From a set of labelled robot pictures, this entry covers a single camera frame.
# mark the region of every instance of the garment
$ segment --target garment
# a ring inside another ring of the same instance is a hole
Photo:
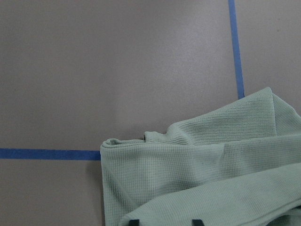
[[[108,226],[301,225],[301,117],[269,87],[100,152]]]

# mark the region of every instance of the waffle-textured fabric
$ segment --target waffle-textured fabric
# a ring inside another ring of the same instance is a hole
[[[269,87],[100,152],[106,226],[301,226],[301,117]]]

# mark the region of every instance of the gray floor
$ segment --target gray floor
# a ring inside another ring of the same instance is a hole
[[[236,1],[246,95],[301,106],[300,1]],[[0,147],[99,150],[237,100],[228,2],[0,2]],[[104,225],[98,161],[0,160],[0,225]]]

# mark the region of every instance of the folded cloth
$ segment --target folded cloth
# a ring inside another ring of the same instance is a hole
[[[301,225],[301,117],[269,87],[100,152],[107,226]]]

